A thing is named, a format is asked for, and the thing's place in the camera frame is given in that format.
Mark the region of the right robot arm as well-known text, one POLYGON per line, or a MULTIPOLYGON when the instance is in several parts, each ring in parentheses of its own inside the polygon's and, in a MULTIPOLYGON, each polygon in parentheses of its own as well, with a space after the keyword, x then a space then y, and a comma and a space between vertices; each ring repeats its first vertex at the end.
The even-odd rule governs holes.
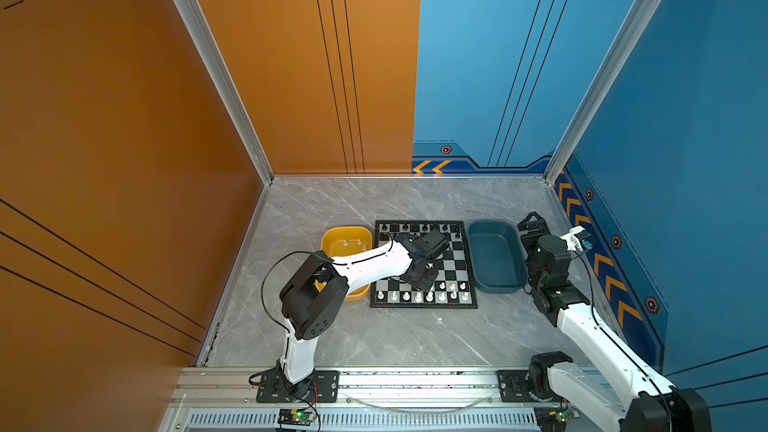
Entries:
POLYGON ((598 369, 606 386, 588 378, 562 352, 532 357, 527 381, 533 398, 563 399, 603 431, 709 431, 711 414, 693 389, 680 389, 605 325, 593 303, 569 279, 573 259, 592 246, 575 226, 563 236, 529 213, 517 225, 528 284, 537 309, 569 337, 598 369))

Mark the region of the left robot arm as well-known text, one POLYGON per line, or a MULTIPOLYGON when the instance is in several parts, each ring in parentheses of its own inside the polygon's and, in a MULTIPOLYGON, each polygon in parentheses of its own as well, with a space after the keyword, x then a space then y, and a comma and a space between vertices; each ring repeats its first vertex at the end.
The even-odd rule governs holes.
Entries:
POLYGON ((372 283, 396 277, 428 292, 449 236, 438 230, 399 233, 384 245, 349 256, 311 252, 279 293, 286 345, 276 363, 281 385, 297 399, 311 389, 317 338, 335 321, 346 297, 372 283))

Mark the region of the black white chess board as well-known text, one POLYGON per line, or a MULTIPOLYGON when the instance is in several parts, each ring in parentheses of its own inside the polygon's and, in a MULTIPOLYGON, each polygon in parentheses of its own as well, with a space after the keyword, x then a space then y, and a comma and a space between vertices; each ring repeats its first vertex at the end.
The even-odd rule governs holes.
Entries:
POLYGON ((374 245, 398 233, 426 235, 439 230, 448 238, 448 249, 436 261, 437 276, 429 292, 414 289, 398 278, 371 285, 371 308, 476 309, 478 307, 471 254, 462 221, 377 220, 374 245))

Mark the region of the right circuit board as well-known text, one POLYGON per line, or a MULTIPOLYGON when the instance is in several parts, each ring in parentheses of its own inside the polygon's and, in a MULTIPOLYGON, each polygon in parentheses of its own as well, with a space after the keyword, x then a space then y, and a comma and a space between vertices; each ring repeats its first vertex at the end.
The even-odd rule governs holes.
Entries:
POLYGON ((568 423, 574 419, 572 411, 562 409, 535 410, 536 421, 542 432, 565 432, 568 423))

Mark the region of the left green circuit board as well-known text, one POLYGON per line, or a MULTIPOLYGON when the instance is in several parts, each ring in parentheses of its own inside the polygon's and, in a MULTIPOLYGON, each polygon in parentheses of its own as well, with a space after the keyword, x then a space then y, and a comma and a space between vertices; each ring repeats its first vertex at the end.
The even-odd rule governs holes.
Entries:
POLYGON ((318 414, 310 409, 280 409, 276 427, 278 431, 309 431, 320 425, 318 414))

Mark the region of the teal plastic tray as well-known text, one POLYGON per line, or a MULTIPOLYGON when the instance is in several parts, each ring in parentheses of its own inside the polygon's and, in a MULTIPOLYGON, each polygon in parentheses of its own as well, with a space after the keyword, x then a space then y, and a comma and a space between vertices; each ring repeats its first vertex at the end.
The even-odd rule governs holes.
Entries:
POLYGON ((524 252, 515 228, 502 220, 479 220, 468 229, 475 285, 484 293, 510 294, 526 280, 524 252))

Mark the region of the yellow plastic tray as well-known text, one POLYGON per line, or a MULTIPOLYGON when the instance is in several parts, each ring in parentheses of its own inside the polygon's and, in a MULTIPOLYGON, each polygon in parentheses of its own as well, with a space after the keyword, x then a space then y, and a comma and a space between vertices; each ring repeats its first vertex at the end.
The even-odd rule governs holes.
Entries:
POLYGON ((326 231, 321 250, 329 257, 355 255, 372 249, 373 237, 363 226, 340 226, 326 231))

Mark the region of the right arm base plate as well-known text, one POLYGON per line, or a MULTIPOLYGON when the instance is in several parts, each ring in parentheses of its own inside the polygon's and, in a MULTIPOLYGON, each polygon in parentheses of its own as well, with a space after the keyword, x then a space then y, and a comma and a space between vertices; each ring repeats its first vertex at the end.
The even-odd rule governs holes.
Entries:
POLYGON ((558 400, 545 372, 530 370, 499 370, 496 372, 500 398, 503 403, 552 402, 558 400))

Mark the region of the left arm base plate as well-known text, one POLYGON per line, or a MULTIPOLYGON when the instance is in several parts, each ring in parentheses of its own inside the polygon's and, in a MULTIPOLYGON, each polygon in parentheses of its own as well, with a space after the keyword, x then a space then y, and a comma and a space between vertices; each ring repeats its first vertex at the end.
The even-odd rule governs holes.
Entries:
POLYGON ((340 372, 315 370, 300 382, 290 383, 276 368, 254 374, 249 383, 256 388, 258 403, 335 403, 338 397, 340 372))

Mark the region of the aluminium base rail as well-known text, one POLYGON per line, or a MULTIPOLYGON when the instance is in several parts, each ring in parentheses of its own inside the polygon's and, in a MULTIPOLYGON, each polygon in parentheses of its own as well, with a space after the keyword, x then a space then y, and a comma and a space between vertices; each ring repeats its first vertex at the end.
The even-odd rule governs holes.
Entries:
POLYGON ((187 368, 172 393, 170 406, 180 407, 244 407, 295 403, 300 406, 370 406, 387 409, 460 408, 476 406, 520 406, 562 408, 577 405, 577 393, 588 389, 605 395, 609 406, 625 411, 641 392, 668 393, 669 381, 654 371, 628 371, 620 374, 622 382, 612 386, 595 368, 563 364, 562 369, 574 373, 563 382, 557 401, 503 403, 496 372, 500 369, 480 366, 448 367, 337 367, 317 370, 340 372, 335 403, 258 403, 256 388, 249 378, 256 374, 250 368, 187 368))

